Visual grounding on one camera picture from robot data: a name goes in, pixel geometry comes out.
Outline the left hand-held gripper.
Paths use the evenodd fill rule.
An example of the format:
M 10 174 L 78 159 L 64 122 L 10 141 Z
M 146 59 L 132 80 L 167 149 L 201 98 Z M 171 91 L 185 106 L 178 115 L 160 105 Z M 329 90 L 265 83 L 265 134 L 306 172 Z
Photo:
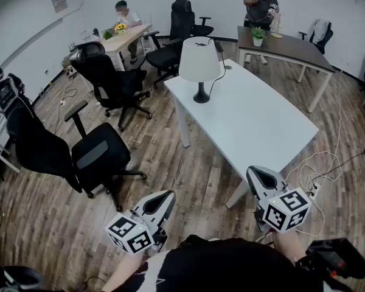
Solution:
M 167 240 L 164 225 L 175 200 L 172 190 L 152 193 L 141 199 L 134 210 L 118 213 L 105 231 L 115 246 L 127 254 L 158 253 Z

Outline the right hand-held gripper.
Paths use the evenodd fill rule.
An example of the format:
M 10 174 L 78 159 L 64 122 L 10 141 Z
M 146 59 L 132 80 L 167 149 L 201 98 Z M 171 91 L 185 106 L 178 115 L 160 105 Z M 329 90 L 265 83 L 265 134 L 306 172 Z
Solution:
M 279 173 L 257 165 L 248 167 L 246 178 L 258 201 L 254 217 L 261 231 L 285 233 L 305 221 L 311 199 L 301 188 L 294 188 Z

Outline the white table lamp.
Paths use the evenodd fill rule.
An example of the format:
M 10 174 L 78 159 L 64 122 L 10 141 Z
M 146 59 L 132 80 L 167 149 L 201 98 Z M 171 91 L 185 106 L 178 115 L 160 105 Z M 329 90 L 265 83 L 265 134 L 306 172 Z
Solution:
M 188 82 L 198 83 L 198 91 L 193 100 L 207 103 L 210 95 L 204 83 L 215 80 L 221 73 L 215 41 L 205 36 L 191 37 L 183 41 L 179 76 Z

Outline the person's right forearm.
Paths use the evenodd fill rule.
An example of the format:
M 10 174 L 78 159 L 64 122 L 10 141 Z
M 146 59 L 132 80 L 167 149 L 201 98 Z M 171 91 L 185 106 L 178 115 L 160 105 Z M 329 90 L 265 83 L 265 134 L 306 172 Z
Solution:
M 283 234 L 275 232 L 273 234 L 273 244 L 274 248 L 290 260 L 293 265 L 306 256 L 306 249 L 294 229 Z

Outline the person's left forearm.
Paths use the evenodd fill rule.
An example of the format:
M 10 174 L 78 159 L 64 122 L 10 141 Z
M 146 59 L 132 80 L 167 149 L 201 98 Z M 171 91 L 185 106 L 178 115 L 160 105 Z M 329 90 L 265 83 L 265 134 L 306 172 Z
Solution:
M 143 254 L 129 255 L 126 254 L 120 261 L 115 272 L 107 280 L 102 288 L 102 292 L 112 292 L 121 286 L 131 275 L 133 275 L 140 266 L 146 261 L 147 256 Z

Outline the dark brown desk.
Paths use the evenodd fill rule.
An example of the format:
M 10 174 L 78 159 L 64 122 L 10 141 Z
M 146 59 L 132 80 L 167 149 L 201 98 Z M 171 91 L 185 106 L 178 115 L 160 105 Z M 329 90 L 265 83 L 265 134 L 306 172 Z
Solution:
M 282 35 L 280 38 L 276 38 L 272 36 L 271 32 L 266 31 L 265 33 L 266 38 L 262 41 L 261 46 L 258 47 L 254 45 L 251 29 L 243 26 L 237 27 L 237 63 L 243 66 L 245 56 L 248 54 L 263 55 L 265 57 L 296 63 L 302 66 L 300 76 L 297 80 L 298 82 L 301 82 L 306 68 L 315 69 L 324 73 L 325 78 L 308 107 L 308 112 L 312 113 L 335 70 L 312 43 L 288 35 Z

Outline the light wooden desk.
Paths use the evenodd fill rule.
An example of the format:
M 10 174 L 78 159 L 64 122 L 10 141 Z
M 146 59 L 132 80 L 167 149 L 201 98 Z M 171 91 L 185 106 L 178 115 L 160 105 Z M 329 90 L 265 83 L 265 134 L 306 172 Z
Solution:
M 150 32 L 151 24 L 143 24 L 140 26 L 125 29 L 124 33 L 114 35 L 112 38 L 105 40 L 103 38 L 95 39 L 100 42 L 105 48 L 106 54 L 113 62 L 115 69 L 125 71 L 125 65 L 122 62 L 120 53 L 125 50 L 128 45 L 143 35 Z

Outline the white power strip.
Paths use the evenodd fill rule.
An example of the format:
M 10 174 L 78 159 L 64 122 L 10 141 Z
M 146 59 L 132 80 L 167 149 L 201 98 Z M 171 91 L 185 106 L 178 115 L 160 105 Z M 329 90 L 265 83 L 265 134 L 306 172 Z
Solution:
M 311 187 L 306 188 L 305 193 L 309 197 L 309 199 L 311 199 L 312 201 L 315 201 L 320 189 L 321 189 L 321 185 L 318 182 L 316 182 L 316 183 L 312 184 Z

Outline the person's black shirt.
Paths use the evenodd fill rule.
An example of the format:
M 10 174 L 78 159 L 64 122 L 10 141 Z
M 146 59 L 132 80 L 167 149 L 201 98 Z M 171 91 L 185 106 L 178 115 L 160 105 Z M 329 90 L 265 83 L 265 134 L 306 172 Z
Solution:
M 197 238 L 159 253 L 126 283 L 129 292 L 323 292 L 274 248 L 241 238 Z

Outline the black device with red buttons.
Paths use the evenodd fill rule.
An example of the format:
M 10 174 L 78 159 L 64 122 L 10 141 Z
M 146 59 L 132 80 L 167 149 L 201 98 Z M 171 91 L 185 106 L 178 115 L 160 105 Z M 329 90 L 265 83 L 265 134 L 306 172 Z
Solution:
M 352 292 L 345 284 L 336 280 L 365 278 L 365 258 L 347 238 L 315 240 L 296 262 L 296 268 L 309 273 L 317 285 L 329 292 Z

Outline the green plant in white pot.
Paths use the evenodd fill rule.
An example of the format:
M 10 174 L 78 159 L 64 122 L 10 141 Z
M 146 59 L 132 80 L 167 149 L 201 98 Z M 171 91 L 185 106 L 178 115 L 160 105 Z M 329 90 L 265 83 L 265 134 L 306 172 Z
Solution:
M 251 33 L 252 33 L 253 45 L 255 47 L 260 47 L 263 43 L 263 40 L 266 38 L 265 30 L 260 27 L 252 27 Z

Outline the grey black office chair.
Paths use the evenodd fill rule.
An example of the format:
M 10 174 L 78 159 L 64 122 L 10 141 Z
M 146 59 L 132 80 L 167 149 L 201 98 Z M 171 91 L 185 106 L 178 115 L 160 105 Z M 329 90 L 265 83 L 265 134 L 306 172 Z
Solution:
M 0 266 L 0 292 L 36 290 L 43 279 L 39 272 L 26 266 Z

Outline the pale wooden stand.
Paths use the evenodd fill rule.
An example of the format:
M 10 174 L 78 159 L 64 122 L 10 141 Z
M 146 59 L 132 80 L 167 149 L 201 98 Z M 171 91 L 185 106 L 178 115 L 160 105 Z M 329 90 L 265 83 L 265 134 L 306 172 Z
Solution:
M 282 39 L 283 36 L 279 33 L 280 29 L 280 13 L 273 13 L 273 21 L 271 23 L 271 35 L 275 38 Z

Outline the grey jacket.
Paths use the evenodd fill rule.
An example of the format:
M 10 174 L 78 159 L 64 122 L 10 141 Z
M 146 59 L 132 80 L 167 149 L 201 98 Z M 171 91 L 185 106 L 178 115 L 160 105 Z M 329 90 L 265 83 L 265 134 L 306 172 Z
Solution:
M 325 37 L 326 32 L 329 29 L 330 21 L 324 19 L 317 19 L 313 26 L 313 43 L 317 44 L 322 41 Z

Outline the black high-back office chair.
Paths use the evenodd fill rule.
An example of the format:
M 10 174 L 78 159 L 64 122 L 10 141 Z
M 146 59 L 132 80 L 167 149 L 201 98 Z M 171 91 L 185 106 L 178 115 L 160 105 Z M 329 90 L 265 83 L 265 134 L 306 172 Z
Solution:
M 161 46 L 156 38 L 158 31 L 143 35 L 144 38 L 151 39 L 155 45 L 155 49 L 145 55 L 148 63 L 157 69 L 159 75 L 153 83 L 155 89 L 157 84 L 167 77 L 177 76 L 183 41 L 190 38 L 194 23 L 195 14 L 190 1 L 176 0 L 172 4 L 169 40 Z

